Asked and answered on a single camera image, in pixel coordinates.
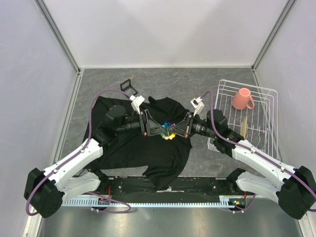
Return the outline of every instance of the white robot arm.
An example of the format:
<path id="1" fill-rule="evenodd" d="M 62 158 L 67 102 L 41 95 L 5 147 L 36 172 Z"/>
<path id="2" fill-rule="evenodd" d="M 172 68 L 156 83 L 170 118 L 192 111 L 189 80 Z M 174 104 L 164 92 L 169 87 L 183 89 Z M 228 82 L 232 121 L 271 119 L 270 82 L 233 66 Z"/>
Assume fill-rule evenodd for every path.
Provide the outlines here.
<path id="1" fill-rule="evenodd" d="M 153 136 L 170 132 L 185 138 L 194 134 L 214 138 L 214 145 L 221 153 L 246 163 L 264 176 L 264 178 L 258 177 L 241 171 L 234 180 L 240 190 L 277 202 L 287 214 L 296 219 L 302 218 L 315 203 L 311 192 L 291 175 L 298 176 L 315 193 L 316 183 L 307 168 L 301 166 L 296 169 L 256 149 L 242 136 L 228 128 L 227 119 L 220 110 L 209 111 L 207 119 L 201 120 L 198 115 L 204 106 L 201 97 L 191 101 L 196 109 L 195 112 L 187 113 L 180 123 L 173 124 L 170 128 L 164 128 L 157 123 L 149 111 L 140 111 L 142 97 L 139 100 L 135 97 L 134 102 L 137 103 L 133 106 L 137 115 L 129 117 L 124 107 L 113 106 L 104 122 L 93 131 L 88 146 L 85 146 L 87 144 L 85 141 L 58 163 L 43 171 L 35 168 L 29 173 L 24 197 L 26 200 L 31 197 L 29 202 L 40 215 L 44 218 L 49 217 L 59 209 L 63 202 L 96 190 L 101 181 L 95 173 L 88 172 L 78 178 L 73 178 L 73 176 L 87 164 L 99 158 L 103 154 L 103 149 L 110 149 L 116 137 L 124 133 Z"/>

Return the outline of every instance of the gray floor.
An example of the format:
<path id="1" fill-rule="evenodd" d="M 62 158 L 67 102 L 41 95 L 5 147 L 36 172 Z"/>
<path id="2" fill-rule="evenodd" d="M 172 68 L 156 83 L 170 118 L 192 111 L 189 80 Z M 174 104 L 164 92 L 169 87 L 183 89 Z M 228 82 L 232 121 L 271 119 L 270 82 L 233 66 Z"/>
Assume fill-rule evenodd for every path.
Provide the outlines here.
<path id="1" fill-rule="evenodd" d="M 62 157 L 82 142 L 94 96 L 131 78 L 144 97 L 173 98 L 192 109 L 190 100 L 228 79 L 255 84 L 250 69 L 98 69 L 85 70 L 70 122 Z M 118 93 L 104 96 L 124 98 Z M 189 161 L 183 176 L 226 176 L 246 165 L 207 149 L 207 139 L 192 138 Z M 142 175 L 146 167 L 106 170 L 108 175 Z M 45 219 L 39 237 L 301 237 L 298 222 L 269 200 L 257 199 L 245 214 L 210 208 L 138 208 L 127 214 L 96 214 L 89 209 L 62 207 Z"/>
<path id="2" fill-rule="evenodd" d="M 138 208 L 97 214 L 62 207 L 44 220 L 38 237 L 302 237 L 298 221 L 278 205 L 256 199 L 244 214 L 215 208 Z"/>
<path id="3" fill-rule="evenodd" d="M 219 80 L 227 79 L 255 85 L 248 68 L 159 68 L 159 69 L 89 69 L 85 70 L 71 118 L 62 156 L 64 157 L 82 143 L 86 130 L 88 112 L 96 94 L 113 88 L 130 78 L 132 85 L 145 98 L 170 97 L 193 111 L 190 100 L 212 90 L 216 96 Z M 126 98 L 117 92 L 108 92 L 104 97 Z M 227 176 L 237 167 L 255 173 L 247 165 L 218 152 L 207 149 L 207 138 L 194 136 L 189 160 L 181 176 Z M 107 170 L 107 175 L 141 176 L 147 167 Z"/>

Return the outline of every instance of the wire dish rack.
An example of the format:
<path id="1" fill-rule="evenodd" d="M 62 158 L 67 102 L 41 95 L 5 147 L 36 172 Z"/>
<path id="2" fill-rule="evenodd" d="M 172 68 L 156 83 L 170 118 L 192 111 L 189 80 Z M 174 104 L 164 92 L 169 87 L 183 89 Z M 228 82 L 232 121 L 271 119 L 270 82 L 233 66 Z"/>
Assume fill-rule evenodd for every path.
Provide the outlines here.
<path id="1" fill-rule="evenodd" d="M 251 91 L 255 102 L 253 109 L 236 110 L 232 106 L 233 97 L 241 88 L 248 88 Z M 247 117 L 245 139 L 266 154 L 278 159 L 276 90 L 220 80 L 214 108 L 223 111 L 229 128 L 238 133 L 241 132 L 244 117 Z M 218 152 L 213 145 L 213 139 L 209 138 L 207 145 L 208 149 Z"/>

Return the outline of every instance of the white wall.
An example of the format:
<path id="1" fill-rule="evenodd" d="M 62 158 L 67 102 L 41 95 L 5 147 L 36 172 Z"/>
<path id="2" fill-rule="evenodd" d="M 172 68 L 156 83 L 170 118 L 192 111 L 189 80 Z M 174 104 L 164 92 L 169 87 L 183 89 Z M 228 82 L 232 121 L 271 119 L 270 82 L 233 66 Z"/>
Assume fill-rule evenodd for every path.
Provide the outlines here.
<path id="1" fill-rule="evenodd" d="M 81 67 L 251 65 L 286 0 L 45 0 Z"/>
<path id="2" fill-rule="evenodd" d="M 0 229 L 22 236 L 29 171 L 43 169 L 76 75 L 33 0 L 0 2 Z"/>
<path id="3" fill-rule="evenodd" d="M 257 71 L 260 84 L 279 93 L 282 157 L 296 167 L 308 167 L 316 178 L 315 12 L 315 0 L 296 2 Z"/>

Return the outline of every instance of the black t-shirt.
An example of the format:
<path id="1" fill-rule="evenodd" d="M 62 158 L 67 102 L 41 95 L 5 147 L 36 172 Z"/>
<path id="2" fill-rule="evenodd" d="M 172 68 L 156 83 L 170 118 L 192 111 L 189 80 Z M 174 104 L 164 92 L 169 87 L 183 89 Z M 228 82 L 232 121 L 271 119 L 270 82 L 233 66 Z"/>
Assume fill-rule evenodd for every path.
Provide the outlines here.
<path id="1" fill-rule="evenodd" d="M 155 100 L 149 97 L 150 104 L 143 103 L 141 110 L 148 109 L 153 119 L 160 124 L 165 122 L 179 123 L 185 117 L 186 110 L 179 102 L 168 97 Z M 105 114 L 113 105 L 122 105 L 126 113 L 133 112 L 131 101 L 99 97 L 92 109 L 92 130 L 97 128 L 105 118 Z M 175 136 L 165 140 L 160 135 L 144 137 L 141 134 L 120 135 L 118 142 L 103 155 L 87 165 L 93 169 L 115 169 L 148 166 L 143 175 L 147 176 L 157 190 L 164 189 L 184 169 L 190 149 L 190 139 Z"/>

